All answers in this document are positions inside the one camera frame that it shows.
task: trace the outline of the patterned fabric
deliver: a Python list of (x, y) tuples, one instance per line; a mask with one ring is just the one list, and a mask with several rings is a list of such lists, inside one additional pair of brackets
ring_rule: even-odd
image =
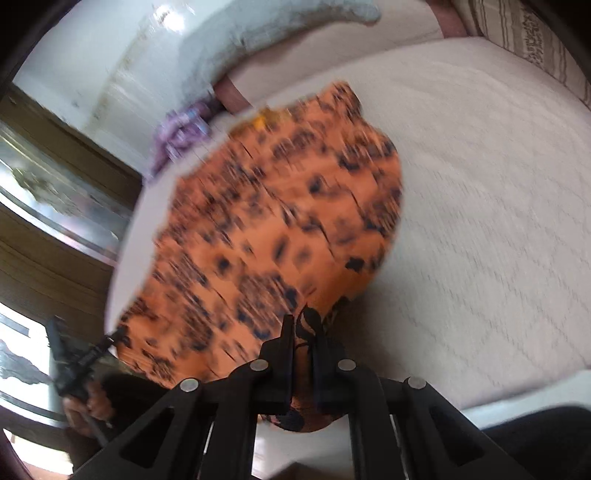
[(256, 358), (291, 313), (294, 408), (274, 420), (325, 426), (307, 396), (307, 345), (375, 275), (400, 201), (397, 151), (346, 83), (265, 111), (179, 181), (151, 276), (121, 317), (119, 358), (166, 387), (215, 380)]
[(560, 39), (519, 0), (468, 0), (482, 35), (552, 75), (591, 108), (591, 85)]

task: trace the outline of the silver screw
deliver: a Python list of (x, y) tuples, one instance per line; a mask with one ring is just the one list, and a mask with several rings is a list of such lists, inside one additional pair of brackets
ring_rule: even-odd
[(351, 370), (355, 370), (357, 364), (349, 358), (343, 358), (341, 361), (339, 361), (337, 366), (344, 372), (350, 372)]
[(408, 386), (410, 388), (414, 388), (415, 390), (421, 390), (427, 386), (427, 382), (425, 382), (421, 377), (411, 377), (408, 379)]
[(199, 386), (199, 380), (196, 378), (185, 378), (181, 382), (181, 390), (184, 392), (192, 392), (193, 390), (197, 390)]
[(267, 360), (263, 360), (262, 358), (257, 358), (251, 362), (251, 370), (255, 372), (262, 372), (269, 367), (269, 362)]

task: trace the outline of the orange cloth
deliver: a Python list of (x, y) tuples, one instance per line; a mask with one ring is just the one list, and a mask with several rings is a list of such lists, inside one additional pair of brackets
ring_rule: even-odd
[(166, 387), (215, 380), (256, 358), (292, 313), (295, 410), (289, 425), (275, 421), (312, 430), (331, 419), (307, 395), (313, 331), (301, 312), (326, 327), (375, 275), (400, 215), (400, 161), (344, 82), (264, 118), (179, 180), (118, 353)]

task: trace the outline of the black object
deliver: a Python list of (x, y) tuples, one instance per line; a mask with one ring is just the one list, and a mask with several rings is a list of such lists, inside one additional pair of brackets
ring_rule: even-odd
[[(424, 380), (380, 378), (312, 327), (315, 401), (324, 413), (349, 415), (358, 480), (533, 479)], [(293, 353), (286, 316), (259, 359), (222, 380), (182, 381), (73, 480), (249, 479), (257, 415), (289, 409)]]
[[(47, 339), (53, 359), (57, 364), (57, 375), (53, 378), (53, 385), (57, 394), (61, 397), (71, 395), (88, 401), (86, 383), (92, 376), (92, 367), (95, 362), (107, 353), (109, 348), (119, 342), (126, 334), (127, 327), (119, 327), (115, 333), (105, 335), (99, 343), (85, 352), (78, 353), (69, 344), (67, 336), (61, 331), (63, 320), (53, 317), (46, 326)], [(101, 446), (107, 445), (113, 434), (105, 422), (96, 420), (83, 414), (86, 422)]]

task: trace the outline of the person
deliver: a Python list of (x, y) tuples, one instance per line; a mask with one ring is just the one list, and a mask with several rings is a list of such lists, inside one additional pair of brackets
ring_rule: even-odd
[[(121, 433), (144, 414), (167, 390), (141, 377), (116, 374), (101, 383), (88, 383), (88, 402), (66, 397), (63, 407), (74, 471), (100, 450), (82, 413), (108, 421)], [(556, 407), (484, 430), (537, 480), (591, 478), (591, 411)]]

